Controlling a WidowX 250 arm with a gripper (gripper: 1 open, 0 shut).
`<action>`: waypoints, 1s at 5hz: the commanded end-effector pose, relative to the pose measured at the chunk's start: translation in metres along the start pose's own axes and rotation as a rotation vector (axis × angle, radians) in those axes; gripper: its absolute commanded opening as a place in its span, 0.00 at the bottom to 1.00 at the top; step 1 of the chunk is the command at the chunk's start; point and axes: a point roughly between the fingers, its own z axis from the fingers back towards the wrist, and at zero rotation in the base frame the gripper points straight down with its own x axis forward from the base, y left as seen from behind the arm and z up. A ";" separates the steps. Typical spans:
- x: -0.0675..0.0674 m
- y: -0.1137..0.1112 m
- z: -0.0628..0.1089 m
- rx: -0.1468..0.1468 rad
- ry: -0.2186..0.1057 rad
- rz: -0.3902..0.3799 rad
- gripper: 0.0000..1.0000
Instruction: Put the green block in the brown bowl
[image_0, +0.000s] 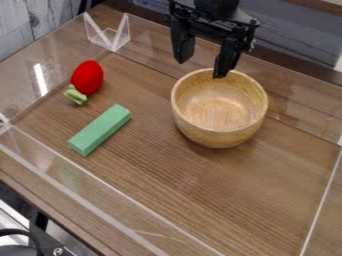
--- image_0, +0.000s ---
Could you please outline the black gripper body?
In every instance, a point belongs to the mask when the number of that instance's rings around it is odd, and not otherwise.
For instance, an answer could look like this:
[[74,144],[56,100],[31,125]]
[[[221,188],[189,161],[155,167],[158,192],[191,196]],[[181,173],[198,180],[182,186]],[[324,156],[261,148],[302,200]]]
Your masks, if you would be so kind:
[[239,8],[239,1],[169,0],[170,21],[173,18],[187,21],[194,34],[218,39],[237,38],[241,51],[250,51],[261,23]]

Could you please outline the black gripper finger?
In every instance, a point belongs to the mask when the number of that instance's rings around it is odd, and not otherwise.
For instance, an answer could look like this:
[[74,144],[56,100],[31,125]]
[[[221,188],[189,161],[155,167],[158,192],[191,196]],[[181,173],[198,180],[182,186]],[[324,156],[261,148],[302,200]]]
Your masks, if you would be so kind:
[[191,24],[178,18],[171,19],[171,43],[174,58],[183,64],[194,56],[195,34]]
[[215,58],[214,74],[215,79],[225,78],[235,68],[241,57],[239,42],[237,38],[227,37],[222,41],[221,52]]

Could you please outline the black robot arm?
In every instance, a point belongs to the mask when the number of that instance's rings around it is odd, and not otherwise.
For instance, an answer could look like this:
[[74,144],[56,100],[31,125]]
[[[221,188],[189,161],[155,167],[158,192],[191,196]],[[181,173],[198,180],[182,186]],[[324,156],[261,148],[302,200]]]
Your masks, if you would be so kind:
[[225,78],[242,53],[254,48],[258,19],[241,10],[239,0],[169,0],[169,14],[175,60],[183,64],[193,58],[197,34],[217,39],[213,78]]

